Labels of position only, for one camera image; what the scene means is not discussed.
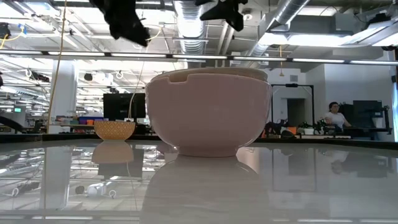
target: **ceiling duct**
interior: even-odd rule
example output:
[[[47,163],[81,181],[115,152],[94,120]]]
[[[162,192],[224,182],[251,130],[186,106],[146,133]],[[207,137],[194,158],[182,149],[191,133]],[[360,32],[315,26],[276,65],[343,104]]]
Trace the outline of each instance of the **ceiling duct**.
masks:
[[[196,6],[194,1],[174,1],[174,7],[178,15],[179,36],[190,39],[180,41],[182,53],[189,55],[203,54],[205,43],[195,39],[205,37],[205,22],[200,20],[205,6]],[[193,67],[200,67],[200,63],[188,62],[188,68]]]
[[[246,56],[259,57],[263,55],[269,47],[264,44],[264,42],[269,39],[267,31],[279,27],[280,25],[289,24],[309,1],[310,0],[280,0],[278,2],[278,8],[270,14],[272,18],[267,19],[267,16],[263,17],[263,19],[266,20],[265,30],[262,30],[263,34],[259,38],[259,41],[246,54]],[[247,67],[250,63],[251,62],[242,63],[241,66]]]

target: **ceiling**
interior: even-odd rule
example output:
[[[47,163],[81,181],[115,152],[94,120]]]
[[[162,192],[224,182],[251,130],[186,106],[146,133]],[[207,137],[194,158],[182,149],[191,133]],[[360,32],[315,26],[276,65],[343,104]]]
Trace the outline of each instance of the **ceiling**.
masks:
[[[241,9],[250,9],[252,19],[244,21],[245,28],[241,32],[235,32],[231,43],[226,46],[226,54],[232,52],[245,52],[249,50],[258,39],[257,27],[261,21],[262,15],[276,9],[278,0],[260,1],[249,0],[249,2],[241,6]],[[21,9],[15,10],[15,3],[10,0],[0,0],[0,22],[8,22],[11,30],[11,37],[17,37],[21,32],[20,24],[24,24],[27,33],[20,38],[5,42],[3,50],[46,50],[58,51],[60,49],[60,31],[62,27],[61,11],[63,10],[63,1],[54,1],[52,7],[36,7],[29,4],[29,7],[39,16],[30,16],[31,12],[21,14]],[[333,16],[337,10],[345,13],[353,11],[367,11],[376,7],[391,4],[387,0],[373,1],[317,1],[313,0],[304,7],[299,15],[308,16]],[[70,1],[67,4],[67,22],[65,24],[65,40],[64,51],[103,51],[103,52],[147,52],[147,53],[181,53],[180,41],[178,37],[178,27],[176,14],[172,10],[156,10],[156,9],[137,9],[137,15],[141,18],[144,26],[150,28],[150,34],[153,37],[147,48],[134,44],[130,41],[119,39],[114,40],[109,34],[109,25],[104,21],[102,13],[93,8],[88,1]],[[220,35],[223,30],[224,22],[221,20],[208,21],[206,23],[206,47],[205,53],[208,55],[215,54]],[[283,57],[308,57],[323,58],[330,55],[334,48],[331,47],[302,47],[295,45],[282,45],[279,47],[269,47],[267,54],[270,56]],[[366,50],[375,52],[375,47]],[[363,49],[358,50],[359,59],[364,59],[365,55],[372,55],[375,59],[377,54],[364,54]],[[77,60],[80,69],[80,84],[98,85],[101,83],[84,81],[85,73],[104,72],[114,75],[114,82],[117,85],[144,85],[156,75],[176,69],[185,68],[183,62],[140,62],[140,61],[104,61],[104,60]],[[203,66],[214,66],[214,62],[208,62]],[[284,68],[300,68],[306,71],[311,68],[309,64],[304,63],[286,63]],[[270,63],[269,68],[280,67],[279,62]],[[26,70],[30,69],[39,72],[51,79],[53,62],[51,59],[32,59],[32,58],[12,58],[0,57],[0,71],[3,72],[2,78],[5,83],[41,83],[41,81],[30,80],[26,74]],[[50,88],[44,87],[25,87],[22,90],[31,91],[37,95],[45,94],[42,101],[47,104],[45,98],[49,97]],[[91,97],[94,102],[100,102],[101,94],[108,92],[107,89],[84,89],[78,90],[78,99],[84,99],[83,95],[99,95]],[[0,92],[0,98],[13,95],[13,93]],[[13,100],[0,100],[0,104],[14,104]],[[78,106],[84,107],[83,103],[78,102]]]

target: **pink bowl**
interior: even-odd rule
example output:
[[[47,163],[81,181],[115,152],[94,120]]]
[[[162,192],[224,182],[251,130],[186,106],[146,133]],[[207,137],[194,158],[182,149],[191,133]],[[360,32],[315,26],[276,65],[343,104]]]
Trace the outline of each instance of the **pink bowl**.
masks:
[[[266,78],[264,72],[250,68],[165,73],[146,88],[150,123],[180,154],[234,156],[264,129],[272,95]]]

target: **person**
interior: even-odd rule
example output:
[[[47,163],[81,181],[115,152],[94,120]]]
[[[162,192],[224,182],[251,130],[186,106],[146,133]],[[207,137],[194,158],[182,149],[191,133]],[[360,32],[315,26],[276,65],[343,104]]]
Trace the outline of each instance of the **person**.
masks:
[[[346,120],[344,115],[338,112],[339,106],[337,102],[331,102],[329,104],[329,112],[325,114],[325,121],[327,124],[334,124],[337,127],[343,129],[343,125],[351,127],[351,124]]]

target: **black hair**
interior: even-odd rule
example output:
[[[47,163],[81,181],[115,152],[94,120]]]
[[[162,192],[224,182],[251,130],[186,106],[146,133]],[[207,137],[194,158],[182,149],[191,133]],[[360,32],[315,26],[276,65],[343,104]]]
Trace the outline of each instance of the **black hair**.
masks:
[[[335,105],[335,104],[338,105],[337,102],[331,102],[331,103],[329,103],[329,112],[331,112],[331,107],[332,107],[333,105]]]

